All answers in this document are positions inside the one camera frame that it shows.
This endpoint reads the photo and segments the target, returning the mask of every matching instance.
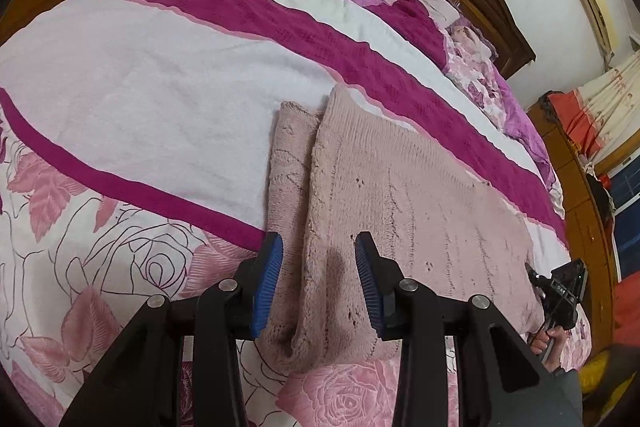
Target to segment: pink rose print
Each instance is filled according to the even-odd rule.
[[[86,187],[56,171],[36,153],[20,156],[14,177],[7,189],[29,194],[31,230],[39,242],[62,215],[71,196],[82,194]]]
[[[290,375],[276,405],[302,427],[386,427],[396,404],[396,365],[376,360]]]
[[[241,261],[255,257],[255,252],[236,247],[212,233],[204,235],[207,242],[193,251],[184,288],[178,295],[181,298],[200,295],[211,285],[233,277]]]

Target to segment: curtain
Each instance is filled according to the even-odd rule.
[[[640,114],[640,51],[584,86],[548,99],[580,152],[597,163]]]
[[[623,279],[615,286],[613,315],[617,344],[640,347],[640,272]]]

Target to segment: knit fabric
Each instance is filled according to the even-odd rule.
[[[353,248],[362,230],[438,295],[487,295],[519,333],[542,324],[524,266],[533,246],[522,217],[436,140],[362,110],[343,87],[324,116],[282,104],[268,230],[282,235],[284,260],[257,344],[279,371],[398,352],[399,343],[383,343],[370,327]]]

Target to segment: window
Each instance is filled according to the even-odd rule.
[[[610,193],[617,212],[640,199],[640,156],[612,177]]]

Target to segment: bedspread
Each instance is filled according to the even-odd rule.
[[[318,110],[337,83],[495,187],[541,272],[565,263],[534,161],[443,76],[441,38],[415,0],[67,0],[4,44],[0,360],[44,425],[147,296],[198,295],[257,251],[280,103]],[[584,318],[572,335],[576,367]],[[287,377],[238,351],[256,425],[390,425],[393,360]],[[190,375],[187,355],[185,425]]]

